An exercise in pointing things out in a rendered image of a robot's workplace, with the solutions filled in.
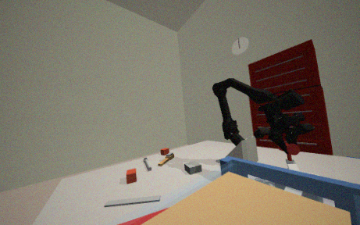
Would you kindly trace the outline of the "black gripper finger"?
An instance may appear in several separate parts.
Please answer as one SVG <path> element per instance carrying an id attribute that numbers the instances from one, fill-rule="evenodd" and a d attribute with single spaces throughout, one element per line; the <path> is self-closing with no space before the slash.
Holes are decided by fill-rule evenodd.
<path id="1" fill-rule="evenodd" d="M 270 137 L 268 137 L 268 139 L 270 139 L 271 141 L 273 141 L 275 144 L 277 144 L 284 152 L 286 152 L 287 154 L 289 154 L 287 152 L 287 146 L 283 141 L 283 136 L 282 134 L 274 134 Z"/>
<path id="2" fill-rule="evenodd" d="M 295 132 L 295 133 L 287 135 L 284 138 L 288 144 L 296 144 L 297 145 L 298 144 L 297 139 L 298 139 L 299 134 L 301 134 L 301 132 Z"/>

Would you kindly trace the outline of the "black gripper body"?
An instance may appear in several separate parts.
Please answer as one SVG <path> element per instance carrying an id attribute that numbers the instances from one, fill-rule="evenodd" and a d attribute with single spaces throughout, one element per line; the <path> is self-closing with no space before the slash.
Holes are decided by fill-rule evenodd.
<path id="1" fill-rule="evenodd" d="M 275 117 L 279 116 L 279 118 L 284 117 L 285 114 L 283 114 L 282 112 L 276 112 L 273 114 L 270 114 L 266 117 L 267 119 L 267 123 L 269 123 L 271 129 L 269 129 L 268 127 L 263 127 L 263 128 L 258 128 L 255 132 L 254 132 L 254 136 L 255 138 L 263 138 L 265 135 L 268 135 L 269 137 L 274 135 L 274 134 L 292 134 L 295 132 L 301 132 L 301 134 L 307 134 L 311 131 L 314 131 L 315 128 L 313 127 L 313 125 L 309 124 L 309 123 L 304 123 L 304 124 L 299 124 L 293 128 L 290 128 L 290 126 L 281 126 L 279 127 L 278 125 L 275 124 Z M 277 129 L 277 127 L 279 127 Z M 284 131 L 285 130 L 285 131 Z"/>

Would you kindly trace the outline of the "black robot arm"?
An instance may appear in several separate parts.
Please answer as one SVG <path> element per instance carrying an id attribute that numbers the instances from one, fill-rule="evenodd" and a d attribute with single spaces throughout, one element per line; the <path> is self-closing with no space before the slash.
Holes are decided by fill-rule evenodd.
<path id="1" fill-rule="evenodd" d="M 230 139 L 236 146 L 244 139 L 239 135 L 240 131 L 237 128 L 237 121 L 233 120 L 230 114 L 230 109 L 226 99 L 227 88 L 229 87 L 235 88 L 238 91 L 245 93 L 253 102 L 257 104 L 268 102 L 265 105 L 260 105 L 257 109 L 258 111 L 264 111 L 266 116 L 273 113 L 281 113 L 281 109 L 289 110 L 305 103 L 301 95 L 292 88 L 285 91 L 281 95 L 275 95 L 272 94 L 271 91 L 251 87 L 243 82 L 240 82 L 239 80 L 236 80 L 235 78 L 228 78 L 224 81 L 213 84 L 212 89 L 219 100 L 219 105 L 223 115 L 224 137 L 227 140 Z M 282 118 L 279 118 L 279 116 L 275 117 L 275 124 L 279 127 L 290 125 L 295 127 L 296 124 L 301 124 L 301 121 L 305 121 L 305 117 L 301 112 L 296 112 L 293 114 L 293 116 L 286 114 Z M 277 127 L 277 129 L 279 127 Z"/>

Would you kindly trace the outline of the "small reddish-brown block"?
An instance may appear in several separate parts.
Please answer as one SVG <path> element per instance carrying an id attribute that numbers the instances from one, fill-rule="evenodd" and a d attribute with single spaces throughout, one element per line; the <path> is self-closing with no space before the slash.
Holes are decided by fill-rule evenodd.
<path id="1" fill-rule="evenodd" d="M 128 184 L 136 182 L 136 169 L 127 170 L 126 175 Z"/>
<path id="2" fill-rule="evenodd" d="M 167 155 L 169 153 L 168 148 L 161 149 L 161 155 Z"/>

